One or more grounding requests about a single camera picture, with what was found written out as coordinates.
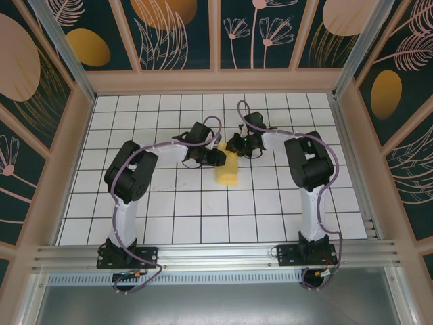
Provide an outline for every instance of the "yellow sponge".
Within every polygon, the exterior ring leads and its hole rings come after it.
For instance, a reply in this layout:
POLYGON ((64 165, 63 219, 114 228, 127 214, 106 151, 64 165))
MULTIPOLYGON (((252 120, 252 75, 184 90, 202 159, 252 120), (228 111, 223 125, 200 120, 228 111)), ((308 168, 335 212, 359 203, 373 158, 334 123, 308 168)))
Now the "yellow sponge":
POLYGON ((225 142, 218 144, 218 149, 225 153, 225 165, 215 167, 216 182, 221 185, 236 186, 237 170, 239 168, 236 154, 226 151, 225 142))

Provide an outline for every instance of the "metal floor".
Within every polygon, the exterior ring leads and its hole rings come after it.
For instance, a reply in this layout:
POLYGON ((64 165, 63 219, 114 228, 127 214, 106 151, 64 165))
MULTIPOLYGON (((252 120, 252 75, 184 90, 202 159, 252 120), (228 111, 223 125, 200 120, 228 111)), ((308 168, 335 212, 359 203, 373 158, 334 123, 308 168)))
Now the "metal floor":
POLYGON ((299 283, 49 287, 40 325, 400 324, 383 269, 341 269, 321 292, 299 283))

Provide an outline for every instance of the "floral wallpaper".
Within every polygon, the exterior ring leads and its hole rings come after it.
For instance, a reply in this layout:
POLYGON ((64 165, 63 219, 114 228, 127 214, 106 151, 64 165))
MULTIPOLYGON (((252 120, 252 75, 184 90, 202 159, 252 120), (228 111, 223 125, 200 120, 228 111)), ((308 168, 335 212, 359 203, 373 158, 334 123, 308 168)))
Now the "floral wallpaper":
POLYGON ((86 71, 132 70, 108 0, 46 2, 86 71))
POLYGON ((379 30, 379 33, 376 35, 376 38, 374 39, 373 43, 370 45, 370 48, 368 49, 368 51, 365 54, 362 62, 359 64, 359 66, 357 68, 357 71, 355 72, 355 79, 358 79, 358 76, 361 73, 362 69, 364 69, 365 63, 367 63, 367 60, 369 59, 371 52, 373 51, 373 49, 378 44, 380 38, 384 34, 384 31, 385 31, 386 27, 388 27, 388 24, 390 23, 392 17, 395 14, 395 11, 397 10, 397 8, 399 7, 400 4, 401 4, 401 0, 395 0, 394 1, 389 14, 386 16, 385 23, 383 23, 381 29, 379 30))
POLYGON ((386 160, 416 239, 433 236, 433 113, 386 160))
POLYGON ((11 1, 0 2, 0 104, 47 148, 70 88, 11 1))
POLYGON ((45 159, 0 121, 0 242, 17 243, 45 159))
POLYGON ((209 69, 204 0, 122 0, 142 70, 209 69))
POLYGON ((433 95, 433 0, 414 0, 359 86, 384 145, 433 95))
POLYGON ((299 68, 342 68, 377 0, 320 0, 299 68))
POLYGON ((288 68, 305 4, 222 0, 221 68, 288 68))

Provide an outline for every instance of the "leaf illustration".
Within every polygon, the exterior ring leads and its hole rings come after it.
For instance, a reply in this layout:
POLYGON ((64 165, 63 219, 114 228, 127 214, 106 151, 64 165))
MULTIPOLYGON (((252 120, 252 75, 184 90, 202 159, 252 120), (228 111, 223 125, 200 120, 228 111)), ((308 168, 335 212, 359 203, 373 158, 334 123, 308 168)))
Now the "leaf illustration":
POLYGON ((420 71, 420 68, 433 58, 433 34, 421 36, 413 34, 406 37, 396 53, 391 56, 394 56, 396 67, 399 70, 420 71))
POLYGON ((433 200, 433 126, 414 142, 395 148, 388 164, 405 204, 433 200))
POLYGON ((141 36, 141 49, 140 49, 140 62, 143 64, 145 70, 153 70, 155 66, 155 49, 152 44, 152 40, 150 40, 148 36, 148 28, 147 25, 141 25, 141 23, 135 19, 135 23, 138 26, 141 36))
POLYGON ((391 152, 391 159, 388 160, 390 168, 401 167, 406 162, 411 161, 417 154, 422 153, 423 150, 431 148, 433 144, 433 126, 427 132, 417 139, 416 141, 395 148, 391 152))
POLYGON ((149 25, 135 19, 141 35, 139 59, 145 70, 183 69, 188 57, 188 40, 185 25, 178 13, 173 13, 166 2, 164 16, 155 0, 147 5, 137 1, 140 14, 149 25))
POLYGON ((83 0, 47 0, 47 3, 60 26, 72 27, 85 11, 83 0))
POLYGON ((433 30, 433 0, 417 0, 409 19, 413 34, 429 34, 433 30))

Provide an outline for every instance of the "purple cable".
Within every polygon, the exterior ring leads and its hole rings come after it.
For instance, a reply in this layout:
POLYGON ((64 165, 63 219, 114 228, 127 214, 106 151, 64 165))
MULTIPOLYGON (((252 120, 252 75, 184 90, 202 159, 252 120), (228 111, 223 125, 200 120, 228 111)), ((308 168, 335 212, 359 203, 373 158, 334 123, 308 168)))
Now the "purple cable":
POLYGON ((157 148, 160 146, 165 146, 167 144, 183 144, 189 147, 199 147, 199 146, 205 146, 207 144, 209 144, 210 142, 214 141, 221 133, 221 129, 223 128, 222 122, 221 120, 216 117, 216 116, 209 116, 207 117, 203 123, 205 123, 208 119, 210 118, 214 118, 218 121, 219 124, 219 128, 218 131, 214 134, 214 136, 209 139, 206 140, 205 142, 200 142, 198 144, 190 144, 187 142, 180 142, 180 141, 168 141, 168 142, 161 142, 159 144, 154 144, 151 146, 145 146, 145 147, 141 147, 140 149, 138 149, 137 151, 134 151, 132 153, 132 155, 130 155, 128 157, 128 159, 124 162, 124 164, 121 166, 121 168, 119 169, 119 172, 117 172, 116 176, 114 177, 113 183, 111 185, 111 190, 110 190, 110 194, 114 199, 115 205, 114 205, 114 211, 113 211, 113 220, 112 220, 112 224, 113 224, 113 230, 114 230, 114 235, 120 245, 120 247, 122 247, 122 249, 125 251, 126 254, 128 254, 129 256, 132 256, 134 259, 144 263, 144 264, 149 264, 149 265, 153 265, 155 267, 159 267, 159 270, 153 275, 151 276, 149 279, 147 279, 143 284, 140 284, 139 286, 135 286, 134 288, 132 288, 131 290, 128 291, 120 291, 117 287, 118 282, 121 280, 121 278, 117 279, 117 281, 115 281, 114 283, 114 289, 116 290, 116 292, 122 293, 123 295, 127 295, 128 293, 135 293, 138 290, 144 288, 149 282, 151 282, 156 276, 158 276, 159 273, 161 273, 162 271, 162 266, 158 263, 154 263, 152 261, 148 261, 146 259, 141 258, 140 256, 137 256, 136 254, 132 253, 122 242, 122 239, 120 238, 120 236, 118 235, 118 230, 117 230, 117 224, 116 224, 116 214, 117 214, 117 209, 118 209, 118 199, 116 197, 116 195, 114 194, 114 188, 116 187, 116 184, 119 180, 120 175, 122 175, 124 169, 128 166, 128 164, 134 159, 135 156, 137 156, 140 152, 143 152, 145 150, 149 150, 149 149, 153 149, 153 148, 157 148))
MULTIPOLYGON (((340 172, 340 165, 338 164, 338 158, 336 153, 332 150, 332 148, 326 144, 325 142, 323 142, 321 139, 319 139, 318 137, 315 137, 313 135, 309 135, 309 134, 304 134, 304 133, 296 133, 296 132, 290 132, 290 131, 285 131, 285 130, 279 130, 279 129, 263 129, 261 127, 257 127, 251 123, 249 123, 243 116, 242 116, 242 112, 241 112, 241 108, 240 108, 240 104, 243 103, 245 104, 245 106, 248 108, 248 111, 250 111, 250 106, 248 105, 248 103, 245 100, 240 100, 237 103, 237 113, 239 114, 240 118, 243 120, 243 122, 252 127, 253 129, 256 129, 258 131, 262 131, 262 132, 267 132, 267 133, 282 133, 282 134, 286 134, 286 135, 290 135, 292 137, 306 137, 309 139, 312 139, 316 142, 319 142, 322 146, 324 146, 329 153, 331 154, 332 158, 334 158, 335 163, 336 163, 336 172, 334 174, 334 176, 331 178, 331 180, 329 181, 328 184, 326 184, 320 191, 318 194, 318 198, 317 198, 317 221, 319 222, 320 227, 323 229, 324 232, 327 232, 328 234, 338 234, 338 262, 336 265, 336 272, 338 271, 338 269, 340 268, 340 263, 341 263, 341 256, 342 256, 342 236, 341 236, 341 232, 339 232, 338 230, 333 231, 333 230, 328 230, 326 229, 326 227, 322 224, 322 218, 320 216, 320 201, 322 199, 322 193, 324 193, 324 191, 326 191, 337 179, 337 176, 340 172)), ((318 288, 315 288, 314 286, 311 286, 310 284, 306 283, 304 278, 305 278, 305 273, 308 271, 309 269, 306 268, 302 271, 302 277, 301 277, 301 284, 303 287, 307 288, 307 289, 316 289, 316 291, 319 291, 318 288)), ((329 283, 331 283, 332 279, 334 279, 334 275, 335 273, 332 275, 332 277, 322 286, 322 288, 325 288, 326 286, 329 285, 329 283)))

